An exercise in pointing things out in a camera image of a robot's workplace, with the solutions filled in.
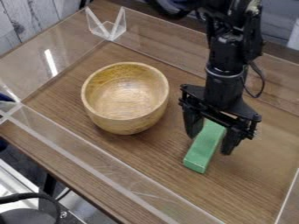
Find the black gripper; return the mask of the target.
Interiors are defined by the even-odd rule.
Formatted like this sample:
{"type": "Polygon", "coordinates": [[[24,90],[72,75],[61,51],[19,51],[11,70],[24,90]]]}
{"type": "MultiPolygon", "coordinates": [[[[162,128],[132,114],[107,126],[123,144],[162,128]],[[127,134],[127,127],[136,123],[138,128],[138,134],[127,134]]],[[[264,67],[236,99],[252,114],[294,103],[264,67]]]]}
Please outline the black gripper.
{"type": "Polygon", "coordinates": [[[182,106],[184,129],[195,138],[203,129],[204,119],[210,119],[227,129],[220,153],[230,155],[243,139],[252,139],[262,115],[247,105],[243,92],[247,91],[248,67],[238,71],[222,71],[207,65],[206,86],[182,84],[182,106]]]}

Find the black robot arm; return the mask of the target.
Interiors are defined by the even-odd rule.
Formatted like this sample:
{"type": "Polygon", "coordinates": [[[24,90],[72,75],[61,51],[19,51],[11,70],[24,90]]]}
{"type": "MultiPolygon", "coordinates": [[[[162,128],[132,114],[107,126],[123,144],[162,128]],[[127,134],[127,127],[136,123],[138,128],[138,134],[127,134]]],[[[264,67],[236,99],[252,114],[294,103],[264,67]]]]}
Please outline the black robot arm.
{"type": "Polygon", "coordinates": [[[144,1],[170,19],[182,19],[192,12],[204,17],[210,48],[206,85],[183,84],[179,104],[188,137],[202,132],[204,119],[226,128],[220,152],[228,155],[254,137],[262,122],[262,115],[243,100],[248,71],[258,70],[255,59],[263,53],[262,1],[168,0],[175,13],[158,0],[144,1]]]}

